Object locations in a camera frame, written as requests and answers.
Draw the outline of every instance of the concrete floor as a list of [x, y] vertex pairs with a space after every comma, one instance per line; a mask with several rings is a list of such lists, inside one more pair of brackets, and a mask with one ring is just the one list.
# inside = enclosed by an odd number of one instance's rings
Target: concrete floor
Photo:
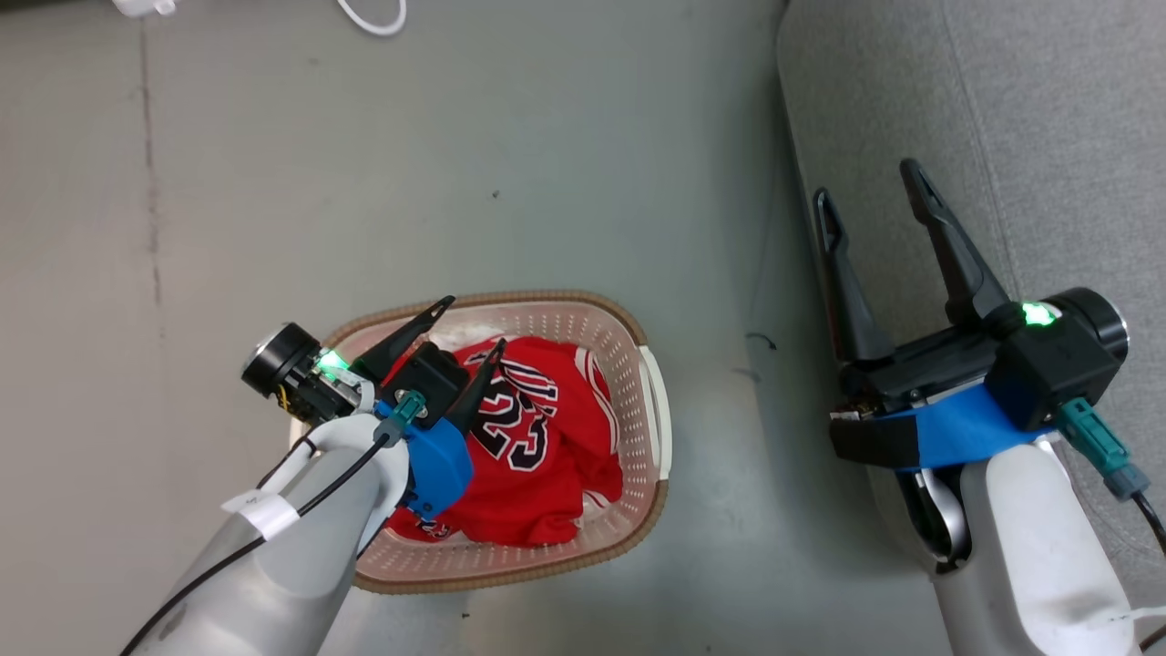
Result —
[[644, 324], [663, 519], [555, 579], [354, 591], [325, 654], [948, 653], [826, 442], [774, 0], [417, 0], [391, 41], [328, 0], [107, 5], [0, 14], [5, 653], [113, 653], [156, 608], [282, 453], [238, 381], [281, 320], [532, 287]]

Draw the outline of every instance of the pink plastic basket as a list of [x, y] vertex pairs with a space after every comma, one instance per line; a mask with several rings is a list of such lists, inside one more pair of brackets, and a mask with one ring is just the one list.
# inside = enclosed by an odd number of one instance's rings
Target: pink plastic basket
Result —
[[[429, 303], [357, 318], [325, 346], [352, 362]], [[644, 332], [612, 301], [581, 291], [520, 291], [459, 297], [429, 333], [455, 351], [494, 336], [536, 336], [595, 353], [619, 424], [624, 496], [583, 521], [567, 544], [533, 549], [457, 537], [420, 544], [382, 530], [357, 562], [356, 586], [382, 594], [452, 592], [540, 579], [626, 553], [663, 512], [672, 464], [668, 400]]]

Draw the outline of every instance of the green light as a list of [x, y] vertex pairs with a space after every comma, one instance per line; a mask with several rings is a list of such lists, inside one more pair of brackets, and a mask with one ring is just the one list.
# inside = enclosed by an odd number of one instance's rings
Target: green light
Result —
[[[336, 352], [329, 351], [324, 352], [324, 355], [319, 357], [319, 361], [316, 364], [316, 367], [321, 369], [329, 368], [329, 369], [347, 371], [349, 364], [344, 362], [344, 360], [340, 359], [339, 354], [337, 354]], [[336, 380], [336, 376], [332, 376], [328, 372], [324, 372], [324, 378], [328, 379], [329, 381]]]
[[1028, 325], [1051, 325], [1056, 316], [1042, 303], [1024, 303], [1024, 319]]

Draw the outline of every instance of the white basket handle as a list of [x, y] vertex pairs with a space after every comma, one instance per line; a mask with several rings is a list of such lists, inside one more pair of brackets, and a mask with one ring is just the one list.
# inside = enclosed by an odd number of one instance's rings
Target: white basket handle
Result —
[[660, 471], [661, 481], [668, 480], [672, 470], [672, 411], [668, 394], [663, 389], [663, 376], [655, 357], [646, 346], [640, 347], [640, 385], [644, 388], [644, 405], [648, 419], [648, 442], [652, 444], [652, 463]]

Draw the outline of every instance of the brown basket rim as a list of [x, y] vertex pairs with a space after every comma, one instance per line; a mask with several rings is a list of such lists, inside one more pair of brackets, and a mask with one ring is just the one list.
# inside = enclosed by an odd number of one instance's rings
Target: brown basket rim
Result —
[[[635, 346], [645, 346], [647, 344], [647, 338], [644, 334], [642, 327], [626, 309], [620, 306], [617, 302], [605, 296], [600, 296], [599, 294], [592, 294], [591, 291], [534, 289], [528, 291], [469, 294], [465, 296], [458, 296], [457, 302], [454, 303], [454, 308], [517, 302], [582, 302], [592, 304], [619, 319], [619, 322], [627, 327], [627, 332], [632, 336], [632, 341]], [[365, 327], [375, 325], [377, 323], [384, 323], [386, 320], [413, 316], [430, 304], [433, 304], [433, 301], [414, 303], [353, 318], [352, 320], [349, 320], [344, 325], [337, 327], [337, 330], [324, 340], [323, 346], [333, 348], [353, 333], [364, 331]], [[463, 592], [484, 587], [519, 584], [553, 577], [555, 574], [574, 572], [575, 570], [582, 570], [583, 567], [590, 567], [591, 565], [598, 565], [613, 558], [618, 558], [619, 556], [631, 551], [635, 545], [644, 542], [644, 538], [647, 537], [647, 535], [655, 527], [656, 522], [660, 520], [667, 498], [668, 481], [656, 481], [655, 494], [652, 498], [652, 505], [648, 507], [647, 516], [644, 519], [644, 522], [635, 527], [635, 529], [627, 537], [611, 546], [590, 553], [584, 553], [582, 556], [576, 556], [559, 563], [538, 565], [534, 567], [499, 574], [471, 576], [457, 579], [442, 579], [440, 581], [385, 581], [368, 577], [367, 574], [363, 574], [358, 571], [356, 572], [352, 585], [360, 590], [377, 594], [430, 594], [440, 592]]]

